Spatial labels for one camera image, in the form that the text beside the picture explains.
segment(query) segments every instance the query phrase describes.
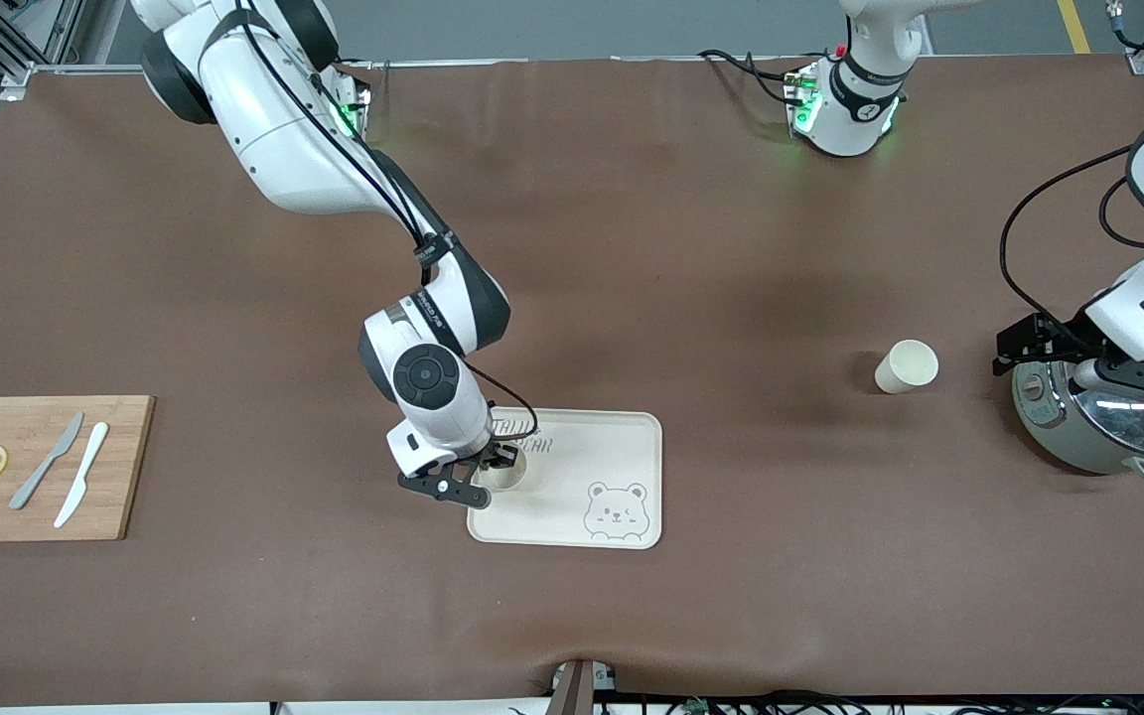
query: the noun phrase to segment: white paper cup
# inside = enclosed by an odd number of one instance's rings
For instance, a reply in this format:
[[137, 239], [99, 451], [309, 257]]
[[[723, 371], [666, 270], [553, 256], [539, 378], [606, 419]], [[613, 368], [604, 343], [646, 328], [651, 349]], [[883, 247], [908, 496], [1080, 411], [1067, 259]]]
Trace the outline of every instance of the white paper cup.
[[525, 474], [527, 474], [527, 456], [523, 455], [521, 448], [514, 467], [506, 467], [503, 470], [479, 470], [474, 483], [482, 485], [488, 492], [509, 492], [522, 483]]
[[938, 357], [924, 342], [896, 342], [876, 366], [876, 386], [882, 392], [899, 395], [930, 384], [938, 376]]

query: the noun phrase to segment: white knife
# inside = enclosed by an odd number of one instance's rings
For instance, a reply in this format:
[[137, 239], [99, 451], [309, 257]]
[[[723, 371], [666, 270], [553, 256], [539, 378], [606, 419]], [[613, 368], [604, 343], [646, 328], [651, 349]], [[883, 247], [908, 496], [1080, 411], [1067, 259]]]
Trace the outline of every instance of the white knife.
[[109, 434], [109, 422], [95, 422], [95, 427], [92, 427], [90, 439], [87, 439], [87, 452], [82, 454], [82, 463], [78, 467], [78, 476], [73, 477], [73, 485], [69, 487], [69, 496], [64, 498], [64, 506], [59, 508], [59, 516], [56, 516], [56, 523], [51, 524], [55, 529], [64, 526], [64, 522], [69, 521], [70, 516], [73, 516], [73, 511], [78, 510], [78, 505], [81, 503], [82, 496], [87, 494], [87, 471], [90, 471], [92, 462], [95, 461], [95, 454], [100, 452], [101, 445], [104, 444], [104, 436]]

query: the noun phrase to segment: brown table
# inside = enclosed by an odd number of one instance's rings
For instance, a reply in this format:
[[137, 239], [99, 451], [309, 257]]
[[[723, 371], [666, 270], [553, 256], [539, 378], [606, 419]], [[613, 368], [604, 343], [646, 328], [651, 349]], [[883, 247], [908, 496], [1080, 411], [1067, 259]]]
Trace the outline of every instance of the brown table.
[[[396, 70], [373, 142], [511, 295], [480, 366], [665, 427], [645, 553], [474, 542], [404, 492], [355, 355], [412, 289], [384, 216], [299, 216], [140, 77], [0, 109], [0, 395], [158, 395], [124, 542], [0, 545], [0, 704], [623, 689], [1144, 692], [1144, 484], [1054, 463], [990, 376], [1026, 313], [995, 241], [1144, 126], [1121, 58], [937, 58], [872, 154], [823, 157], [697, 63]], [[1138, 254], [1121, 164], [1028, 209], [1012, 270], [1074, 311]], [[1144, 236], [1134, 204], [1118, 225]], [[877, 352], [942, 358], [916, 395]]]

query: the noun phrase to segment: white tray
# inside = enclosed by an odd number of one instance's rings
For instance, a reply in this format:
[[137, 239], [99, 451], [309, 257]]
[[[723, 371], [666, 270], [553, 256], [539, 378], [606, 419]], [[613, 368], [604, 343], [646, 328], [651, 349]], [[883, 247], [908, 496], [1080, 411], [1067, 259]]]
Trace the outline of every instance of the white tray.
[[[651, 548], [661, 532], [661, 426], [645, 412], [537, 411], [518, 445], [523, 480], [468, 508], [483, 542]], [[495, 407], [496, 432], [531, 426], [521, 407]]]

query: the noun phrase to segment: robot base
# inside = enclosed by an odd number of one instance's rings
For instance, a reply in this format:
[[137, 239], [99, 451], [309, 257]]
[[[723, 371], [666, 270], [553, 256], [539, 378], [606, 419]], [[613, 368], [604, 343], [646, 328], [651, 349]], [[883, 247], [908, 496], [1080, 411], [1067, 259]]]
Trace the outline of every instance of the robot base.
[[899, 100], [896, 98], [873, 121], [857, 122], [850, 118], [850, 110], [832, 96], [831, 76], [832, 59], [827, 57], [791, 73], [785, 96], [801, 101], [802, 105], [788, 108], [789, 132], [807, 137], [824, 153], [858, 157], [871, 150], [881, 140], [881, 135], [890, 130]]
[[[469, 508], [470, 534], [494, 543], [653, 547], [661, 534], [659, 421], [644, 412], [537, 413], [540, 430], [518, 442], [523, 479], [493, 490], [488, 508]], [[498, 434], [531, 423], [517, 407], [494, 407], [493, 420]], [[476, 480], [491, 485], [511, 470]]]

